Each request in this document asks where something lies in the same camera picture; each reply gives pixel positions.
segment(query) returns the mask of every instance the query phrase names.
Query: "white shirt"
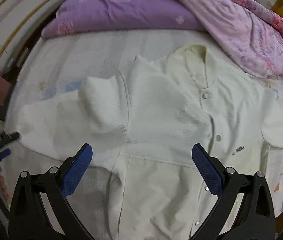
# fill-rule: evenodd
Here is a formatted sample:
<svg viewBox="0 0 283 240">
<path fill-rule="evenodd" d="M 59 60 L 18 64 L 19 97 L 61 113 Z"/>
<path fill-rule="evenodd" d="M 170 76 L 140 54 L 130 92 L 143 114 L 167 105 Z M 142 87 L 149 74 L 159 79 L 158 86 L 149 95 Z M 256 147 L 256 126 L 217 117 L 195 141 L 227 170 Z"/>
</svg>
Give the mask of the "white shirt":
<svg viewBox="0 0 283 240">
<path fill-rule="evenodd" d="M 204 190 L 193 145 L 254 174 L 266 166 L 269 146 L 283 148 L 283 109 L 271 90 L 190 45 L 153 62 L 137 57 L 127 74 L 89 77 L 79 91 L 25 106 L 16 130 L 22 144 L 60 160 L 92 146 L 91 165 L 114 174 L 113 239 L 182 240 L 217 199 Z"/>
</svg>

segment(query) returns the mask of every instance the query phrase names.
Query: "mattress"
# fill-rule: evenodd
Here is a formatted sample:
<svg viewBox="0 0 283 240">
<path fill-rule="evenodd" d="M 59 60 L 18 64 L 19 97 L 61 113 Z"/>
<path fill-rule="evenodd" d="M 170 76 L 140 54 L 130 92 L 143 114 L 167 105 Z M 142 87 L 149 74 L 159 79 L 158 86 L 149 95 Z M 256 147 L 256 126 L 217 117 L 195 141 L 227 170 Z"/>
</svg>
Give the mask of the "mattress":
<svg viewBox="0 0 283 240">
<path fill-rule="evenodd" d="M 138 54 L 151 61 L 187 44 L 205 45 L 216 57 L 237 67 L 208 33 L 194 31 L 108 31 L 47 41 L 40 39 L 19 74 L 8 108 L 5 130 L 12 131 L 14 117 L 24 105 L 78 90 L 87 76 L 109 78 L 117 70 L 126 72 L 129 63 Z M 265 87 L 272 82 L 279 91 L 278 101 L 283 107 L 283 85 L 278 80 L 264 79 L 259 82 Z M 13 154 L 1 165 L 11 193 L 21 171 L 42 173 L 51 166 L 61 164 L 19 143 L 13 143 L 11 149 Z M 271 148 L 265 158 L 268 159 L 266 178 L 278 216 L 283 211 L 283 150 Z M 102 168 L 87 169 L 75 194 L 68 197 L 83 225 L 96 239 L 111 239 L 107 226 L 110 175 Z M 61 231 L 56 220 L 53 219 L 52 224 Z"/>
</svg>

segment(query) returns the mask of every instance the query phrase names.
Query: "silver bolt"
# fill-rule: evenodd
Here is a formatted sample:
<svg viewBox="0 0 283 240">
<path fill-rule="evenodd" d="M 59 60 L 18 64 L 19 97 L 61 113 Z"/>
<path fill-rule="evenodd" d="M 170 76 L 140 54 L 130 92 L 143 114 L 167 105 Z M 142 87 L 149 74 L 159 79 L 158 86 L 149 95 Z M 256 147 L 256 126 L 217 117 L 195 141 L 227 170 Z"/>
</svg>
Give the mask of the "silver bolt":
<svg viewBox="0 0 283 240">
<path fill-rule="evenodd" d="M 258 177 L 261 177 L 261 178 L 263 178 L 265 176 L 262 171 L 257 171 L 257 175 L 258 175 Z"/>
<path fill-rule="evenodd" d="M 226 169 L 226 171 L 227 171 L 229 174 L 234 174 L 234 173 L 235 173 L 235 169 L 232 168 L 232 167 L 228 167 L 228 168 Z"/>
<path fill-rule="evenodd" d="M 27 175 L 28 175 L 28 172 L 27 171 L 23 171 L 20 176 L 22 178 L 25 178 Z"/>
<path fill-rule="evenodd" d="M 49 173 L 51 173 L 51 174 L 54 174 L 54 173 L 56 173 L 58 171 L 58 168 L 57 167 L 51 167 L 50 169 L 49 169 Z"/>
</svg>

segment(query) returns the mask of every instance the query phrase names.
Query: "floral blanket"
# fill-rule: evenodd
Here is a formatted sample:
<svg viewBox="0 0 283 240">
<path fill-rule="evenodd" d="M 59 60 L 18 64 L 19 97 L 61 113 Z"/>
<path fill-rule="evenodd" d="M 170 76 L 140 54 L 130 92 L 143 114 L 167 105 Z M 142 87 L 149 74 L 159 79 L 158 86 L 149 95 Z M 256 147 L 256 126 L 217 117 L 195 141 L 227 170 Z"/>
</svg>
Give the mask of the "floral blanket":
<svg viewBox="0 0 283 240">
<path fill-rule="evenodd" d="M 179 0 L 242 70 L 283 74 L 283 18 L 254 0 Z"/>
<path fill-rule="evenodd" d="M 126 29 L 205 31 L 176 0 L 67 0 L 42 30 L 48 39 L 71 33 Z"/>
</svg>

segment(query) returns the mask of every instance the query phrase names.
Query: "white sleeve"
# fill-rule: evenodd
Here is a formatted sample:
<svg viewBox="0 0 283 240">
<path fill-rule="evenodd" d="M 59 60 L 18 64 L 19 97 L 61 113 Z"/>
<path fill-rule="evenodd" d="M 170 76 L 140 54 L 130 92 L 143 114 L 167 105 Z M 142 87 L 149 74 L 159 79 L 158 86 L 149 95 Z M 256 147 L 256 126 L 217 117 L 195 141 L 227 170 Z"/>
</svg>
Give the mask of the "white sleeve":
<svg viewBox="0 0 283 240">
<path fill-rule="evenodd" d="M 283 148 L 283 108 L 273 91 L 260 90 L 259 117 L 263 138 L 270 146 Z"/>
<path fill-rule="evenodd" d="M 24 106 L 15 128 L 24 146 L 62 161 L 88 143 L 91 165 L 111 169 L 128 128 L 126 94 L 120 73 L 109 79 L 89 77 L 78 91 Z"/>
</svg>

